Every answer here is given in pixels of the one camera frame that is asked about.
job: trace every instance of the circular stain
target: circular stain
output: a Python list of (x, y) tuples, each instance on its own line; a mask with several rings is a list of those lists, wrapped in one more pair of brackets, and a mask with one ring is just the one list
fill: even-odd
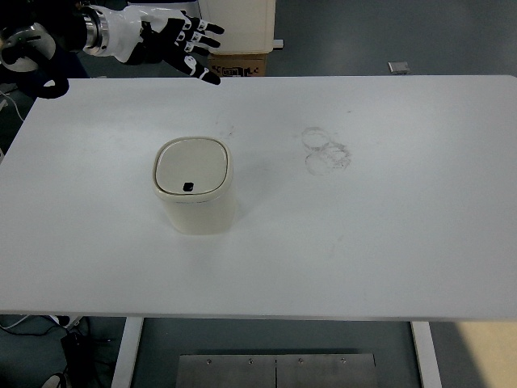
[(330, 136), (324, 129), (311, 127), (301, 134), (301, 141), (309, 152), (320, 151), (329, 145)]
[(345, 169), (350, 164), (350, 153), (343, 144), (331, 142), (305, 159), (307, 170), (312, 175), (327, 175), (333, 170)]

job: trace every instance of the shoe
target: shoe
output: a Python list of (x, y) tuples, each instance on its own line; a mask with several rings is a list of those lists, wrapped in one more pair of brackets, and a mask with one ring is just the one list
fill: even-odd
[(48, 378), (41, 388), (72, 388), (72, 385), (65, 374), (55, 373)]

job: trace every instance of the floor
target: floor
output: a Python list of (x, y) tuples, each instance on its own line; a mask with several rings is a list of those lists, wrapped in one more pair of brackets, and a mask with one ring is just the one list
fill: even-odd
[[(120, 8), (123, 2), (108, 0), (107, 4)], [(517, 2), (512, 0), (319, 0), (303, 4), (278, 0), (275, 37), (283, 39), (285, 47), (269, 55), (267, 76), (389, 75), (388, 61), (407, 61), (412, 74), (517, 76), (516, 21)], [(178, 76), (165, 64), (132, 67), (113, 58), (79, 56), (91, 77)], [(0, 87), (7, 92), (13, 86)], [(19, 91), (12, 91), (10, 97), (25, 117), (31, 99)], [(0, 111), (0, 149), (4, 151), (21, 125), (13, 103), (7, 102)], [(18, 318), (0, 316), (0, 325)], [(110, 339), (95, 343), (95, 356), (104, 362), (97, 364), (99, 380), (105, 386), (123, 325), (123, 318), (90, 319), (92, 337)], [(16, 330), (42, 332), (49, 326), (36, 317)], [(85, 321), (79, 330), (87, 331)], [(505, 353), (517, 354), (514, 324), (432, 323), (431, 331), (444, 388), (515, 386), (515, 358)], [(65, 358), (60, 338), (64, 334), (62, 329), (41, 337), (0, 332), (0, 386), (39, 388), (52, 373), (62, 371)], [(174, 386), (182, 352), (343, 349), (379, 355), (379, 387), (419, 386), (406, 323), (187, 319), (145, 321), (133, 386)]]

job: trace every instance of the trash can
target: trash can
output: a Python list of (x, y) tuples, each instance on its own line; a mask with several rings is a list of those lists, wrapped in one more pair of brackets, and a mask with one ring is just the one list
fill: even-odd
[(228, 146), (211, 137), (181, 137), (156, 155), (154, 191), (172, 225), (184, 234), (217, 234), (237, 208)]

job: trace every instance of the trash can lid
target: trash can lid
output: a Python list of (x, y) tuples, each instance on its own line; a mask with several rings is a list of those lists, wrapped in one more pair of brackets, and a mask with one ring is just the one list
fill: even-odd
[(173, 196), (204, 196), (227, 179), (229, 156), (216, 139), (182, 137), (165, 144), (154, 165), (158, 188)]

